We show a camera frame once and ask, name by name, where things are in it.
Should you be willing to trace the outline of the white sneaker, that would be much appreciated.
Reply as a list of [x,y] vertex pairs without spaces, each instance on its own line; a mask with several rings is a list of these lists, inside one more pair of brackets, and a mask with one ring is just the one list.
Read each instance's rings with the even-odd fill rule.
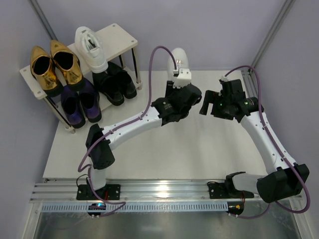
[[96,32],[81,26],[75,32],[75,46],[93,73],[105,72],[108,61]]
[[173,55],[174,59],[171,56],[168,58],[167,62],[167,74],[168,80],[171,81],[171,77],[173,75],[173,70],[178,70],[179,68],[187,68],[188,67],[188,57],[186,52],[182,48],[175,48],[171,54]]

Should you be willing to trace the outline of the black loafer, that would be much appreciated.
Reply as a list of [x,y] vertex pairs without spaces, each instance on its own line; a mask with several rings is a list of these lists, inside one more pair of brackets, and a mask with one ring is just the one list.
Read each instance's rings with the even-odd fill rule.
[[102,93],[109,102],[120,106],[124,102],[124,96],[119,90],[115,78],[106,72],[92,73],[93,83],[97,91]]
[[107,74],[117,84],[125,98],[132,99],[137,96],[136,86],[126,70],[113,62],[108,62]]

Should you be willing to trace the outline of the purple loafer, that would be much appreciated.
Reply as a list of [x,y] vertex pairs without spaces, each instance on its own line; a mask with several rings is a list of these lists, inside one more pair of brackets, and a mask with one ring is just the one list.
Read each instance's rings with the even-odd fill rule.
[[80,99],[77,92],[68,86],[63,87],[61,93],[61,106],[65,116],[72,127],[81,128],[85,124],[85,117],[80,108]]
[[87,80],[86,78],[84,80],[84,88],[78,92],[80,103],[84,115],[86,116],[88,121],[91,123],[96,123],[102,118],[99,104],[100,95],[89,80]]

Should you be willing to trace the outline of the gold loafer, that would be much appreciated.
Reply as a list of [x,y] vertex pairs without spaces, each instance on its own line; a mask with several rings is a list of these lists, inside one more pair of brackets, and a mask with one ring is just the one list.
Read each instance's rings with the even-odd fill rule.
[[50,53],[55,66],[62,73],[66,85],[73,91],[80,91],[85,86],[85,80],[78,57],[57,40],[51,40]]
[[34,79],[49,97],[57,97],[63,91],[51,56],[40,46],[34,46],[30,55],[30,70]]

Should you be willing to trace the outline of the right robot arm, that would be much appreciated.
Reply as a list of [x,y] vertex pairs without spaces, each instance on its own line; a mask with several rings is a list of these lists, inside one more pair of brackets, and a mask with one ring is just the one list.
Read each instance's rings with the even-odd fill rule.
[[229,195],[246,191],[260,195],[266,203],[298,195],[302,183],[309,176],[305,164],[297,164],[286,153],[269,123],[257,97],[246,97],[240,80],[220,81],[220,92],[207,90],[201,115],[206,115],[209,104],[216,118],[237,120],[248,132],[266,167],[267,175],[236,172],[226,176],[225,186]]

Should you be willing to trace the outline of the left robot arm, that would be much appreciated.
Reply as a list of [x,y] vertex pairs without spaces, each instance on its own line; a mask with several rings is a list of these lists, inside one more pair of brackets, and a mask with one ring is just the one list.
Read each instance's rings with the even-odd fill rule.
[[193,84],[188,84],[173,90],[166,97],[158,98],[145,111],[120,123],[104,128],[98,124],[91,126],[84,158],[91,159],[87,181],[92,194],[102,199],[97,191],[106,186],[106,168],[115,162],[112,150],[147,130],[186,118],[192,106],[198,104],[201,98],[201,90]]

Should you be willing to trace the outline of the white two-tier shoe shelf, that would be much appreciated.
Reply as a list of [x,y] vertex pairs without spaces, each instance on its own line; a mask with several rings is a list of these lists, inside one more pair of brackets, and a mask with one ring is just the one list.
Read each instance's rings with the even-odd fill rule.
[[[103,52],[107,60],[111,61],[119,57],[121,66],[129,73],[136,88],[138,90],[142,89],[140,66],[137,57],[138,41],[116,23],[98,30],[96,34],[101,41]],[[126,52],[132,53],[134,64],[133,70],[128,68],[125,64],[124,53]],[[39,83],[33,78],[29,65],[20,69],[20,74],[24,78],[33,95],[38,100],[45,101],[49,108],[51,108],[54,115],[59,119],[58,125],[66,131],[74,133],[75,129],[69,124],[62,110],[60,98],[58,97],[56,100],[54,100],[47,96],[44,90],[40,87]]]

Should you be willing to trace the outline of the black mounting plate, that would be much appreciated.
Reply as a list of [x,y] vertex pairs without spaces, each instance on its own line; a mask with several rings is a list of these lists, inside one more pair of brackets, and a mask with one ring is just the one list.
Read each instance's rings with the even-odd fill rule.
[[207,182],[210,199],[244,199],[254,198],[254,193],[248,191],[240,191],[229,183],[219,183],[216,181]]
[[[121,192],[120,184],[106,184],[101,189],[96,190],[96,194],[103,200],[119,200]],[[92,192],[91,187],[88,184],[81,184],[78,186],[76,200],[98,200],[95,194]]]

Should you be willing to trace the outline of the right black controller board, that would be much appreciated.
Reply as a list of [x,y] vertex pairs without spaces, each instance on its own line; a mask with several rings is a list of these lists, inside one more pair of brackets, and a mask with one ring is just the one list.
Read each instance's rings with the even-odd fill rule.
[[243,204],[228,204],[228,210],[226,213],[228,216],[234,216],[234,217],[239,217],[244,211],[244,205]]

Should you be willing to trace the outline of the black controller board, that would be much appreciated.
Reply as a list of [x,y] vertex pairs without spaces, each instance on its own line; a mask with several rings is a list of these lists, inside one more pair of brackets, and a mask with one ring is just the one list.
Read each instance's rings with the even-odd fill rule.
[[106,204],[104,203],[93,203],[88,206],[88,215],[91,218],[99,218],[102,213],[106,211]]
[[244,205],[243,204],[228,204],[228,210],[226,213],[228,216],[234,216],[234,217],[239,217],[244,211]]

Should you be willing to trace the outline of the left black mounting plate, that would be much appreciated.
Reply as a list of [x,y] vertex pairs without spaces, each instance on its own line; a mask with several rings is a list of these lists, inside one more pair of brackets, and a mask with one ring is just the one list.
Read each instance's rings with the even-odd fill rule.
[[[121,192],[120,184],[106,184],[101,189],[96,190],[96,194],[103,200],[119,200]],[[76,200],[98,200],[95,194],[92,192],[91,187],[88,184],[81,184],[78,186]]]

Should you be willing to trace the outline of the left black controller board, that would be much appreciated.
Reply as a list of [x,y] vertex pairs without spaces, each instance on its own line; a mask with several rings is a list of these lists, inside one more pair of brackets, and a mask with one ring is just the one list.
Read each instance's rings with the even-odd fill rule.
[[91,218],[99,218],[102,213],[106,211],[106,204],[104,203],[93,203],[88,206],[88,215]]

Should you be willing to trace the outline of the right aluminium frame post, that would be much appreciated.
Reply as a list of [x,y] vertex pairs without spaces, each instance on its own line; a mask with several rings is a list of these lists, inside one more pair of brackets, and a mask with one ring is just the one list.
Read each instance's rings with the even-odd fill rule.
[[296,0],[285,0],[283,5],[281,6],[278,14],[276,15],[273,23],[271,24],[270,29],[268,30],[264,40],[262,41],[261,46],[259,47],[257,54],[255,55],[252,61],[252,67],[256,68],[265,54],[266,50],[269,48],[276,34],[280,30],[282,24],[284,23],[286,17],[288,16],[291,8],[293,7]]

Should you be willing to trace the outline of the aluminium frame post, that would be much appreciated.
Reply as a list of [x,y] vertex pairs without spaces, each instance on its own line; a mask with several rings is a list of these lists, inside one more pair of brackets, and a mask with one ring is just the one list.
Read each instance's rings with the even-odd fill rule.
[[256,68],[265,54],[266,50],[269,48],[276,34],[280,30],[282,24],[284,23],[286,17],[288,16],[291,8],[293,7],[296,0],[285,0],[283,5],[281,6],[278,14],[276,15],[273,23],[271,24],[270,29],[268,30],[264,40],[262,41],[261,46],[259,47],[257,54],[255,55],[252,61],[252,67]]
[[45,13],[43,12],[39,2],[37,0],[28,0],[30,6],[32,7],[35,15],[39,19],[41,25],[43,26],[46,34],[50,40],[58,40],[53,28],[51,27]]

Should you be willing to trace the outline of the right aluminium floor rail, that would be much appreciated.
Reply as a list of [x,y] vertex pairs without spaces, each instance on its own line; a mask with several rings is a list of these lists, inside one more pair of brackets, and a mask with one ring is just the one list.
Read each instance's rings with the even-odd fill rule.
[[[258,98],[259,93],[255,74],[253,74],[252,70],[242,70],[242,75],[248,95]],[[258,103],[259,100],[257,100],[257,109],[250,113],[249,116],[244,116],[240,123],[251,136],[260,154],[262,152],[270,155],[277,154],[273,143],[274,139],[271,134],[271,127],[265,121],[267,118],[266,114],[260,112],[262,110],[259,109]]]

